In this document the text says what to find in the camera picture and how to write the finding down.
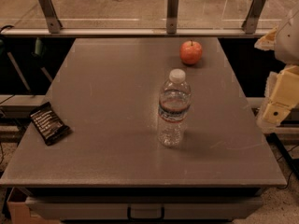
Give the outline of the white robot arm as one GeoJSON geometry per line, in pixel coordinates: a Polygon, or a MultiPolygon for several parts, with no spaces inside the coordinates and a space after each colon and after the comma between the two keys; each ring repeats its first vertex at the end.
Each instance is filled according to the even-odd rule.
{"type": "Polygon", "coordinates": [[[254,47],[273,50],[275,58],[285,63],[280,72],[269,74],[256,119],[264,133],[273,133],[299,104],[299,5],[254,47]]]}

